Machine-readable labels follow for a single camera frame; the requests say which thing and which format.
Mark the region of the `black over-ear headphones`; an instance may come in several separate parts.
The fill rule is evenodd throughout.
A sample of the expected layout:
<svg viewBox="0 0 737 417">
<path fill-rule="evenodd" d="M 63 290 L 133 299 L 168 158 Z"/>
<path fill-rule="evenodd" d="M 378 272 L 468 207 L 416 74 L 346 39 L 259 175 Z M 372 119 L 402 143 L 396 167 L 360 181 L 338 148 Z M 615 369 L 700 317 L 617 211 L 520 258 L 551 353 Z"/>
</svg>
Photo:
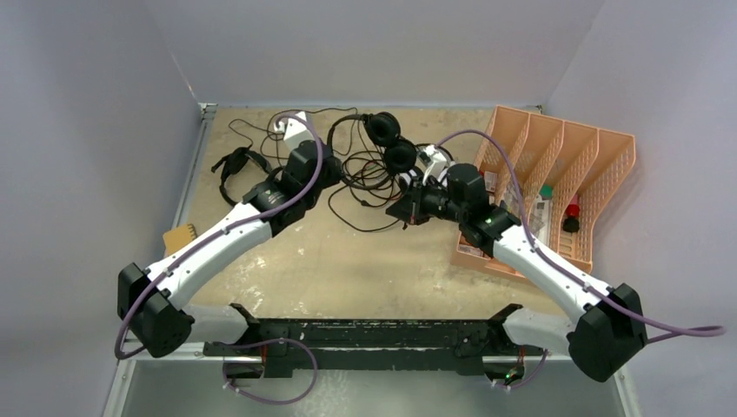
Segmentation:
<svg viewBox="0 0 737 417">
<path fill-rule="evenodd" d="M 343 122 L 358 121 L 363 124 L 368 139 L 379 149 L 381 168 L 385 176 L 376 184 L 366 185 L 360 177 L 343 174 L 341 181 L 348 187 L 359 190 L 373 190 L 382 187 L 396 175 L 409 172 L 416 164 L 417 147 L 402 136 L 401 126 L 395 116 L 386 111 L 377 114 L 351 114 L 336 120 L 330 127 L 326 144 L 333 148 L 336 128 Z"/>
</svg>

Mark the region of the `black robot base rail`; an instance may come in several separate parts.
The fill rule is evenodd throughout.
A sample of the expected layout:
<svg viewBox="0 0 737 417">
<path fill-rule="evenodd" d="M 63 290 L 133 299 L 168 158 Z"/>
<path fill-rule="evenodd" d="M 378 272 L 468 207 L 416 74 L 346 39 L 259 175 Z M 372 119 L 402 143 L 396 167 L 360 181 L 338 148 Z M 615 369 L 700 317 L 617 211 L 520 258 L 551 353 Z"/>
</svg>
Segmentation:
<svg viewBox="0 0 737 417">
<path fill-rule="evenodd" d="M 297 319 L 256 318 L 235 306 L 247 329 L 234 342 L 205 344 L 207 356 L 234 360 L 230 378 L 253 364 L 266 378 L 289 378 L 297 369 L 450 371 L 504 378 L 525 373 L 523 359 L 541 348 L 515 345 L 501 321 L 512 304 L 488 319 Z"/>
</svg>

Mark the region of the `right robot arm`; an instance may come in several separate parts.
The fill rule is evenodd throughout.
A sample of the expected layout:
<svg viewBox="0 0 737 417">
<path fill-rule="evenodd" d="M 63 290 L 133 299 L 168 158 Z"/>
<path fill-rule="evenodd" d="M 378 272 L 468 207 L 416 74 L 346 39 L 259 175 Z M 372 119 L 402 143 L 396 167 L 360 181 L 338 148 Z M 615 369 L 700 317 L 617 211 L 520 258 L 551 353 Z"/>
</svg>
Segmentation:
<svg viewBox="0 0 737 417">
<path fill-rule="evenodd" d="M 400 176 L 401 197 L 386 213 L 408 225 L 432 218 L 455 222 L 463 239 L 521 273 L 564 311 L 565 317 L 515 308 L 488 330 L 490 347 L 507 354 L 519 345 L 565 354 L 590 379 L 605 382 L 647 345 L 634 316 L 641 298 L 627 284 L 614 288 L 578 269 L 523 227 L 521 219 L 488 199 L 471 164 L 423 179 L 418 168 Z"/>
</svg>

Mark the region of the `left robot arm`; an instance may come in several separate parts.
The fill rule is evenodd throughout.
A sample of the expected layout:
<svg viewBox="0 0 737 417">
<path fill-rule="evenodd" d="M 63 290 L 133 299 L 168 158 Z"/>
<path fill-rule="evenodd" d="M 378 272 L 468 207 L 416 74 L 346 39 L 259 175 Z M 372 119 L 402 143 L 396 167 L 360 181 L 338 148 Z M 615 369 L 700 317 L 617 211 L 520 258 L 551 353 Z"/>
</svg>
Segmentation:
<svg viewBox="0 0 737 417">
<path fill-rule="evenodd" d="M 321 192 L 341 178 L 341 162 L 319 140 L 291 150 L 287 164 L 256 184 L 215 226 L 147 268 L 135 263 L 117 277 L 116 311 L 123 324 L 115 356 L 129 359 L 123 340 L 131 332 L 154 358 L 177 350 L 191 335 L 195 318 L 185 306 L 208 281 L 252 248 L 299 222 Z"/>
</svg>

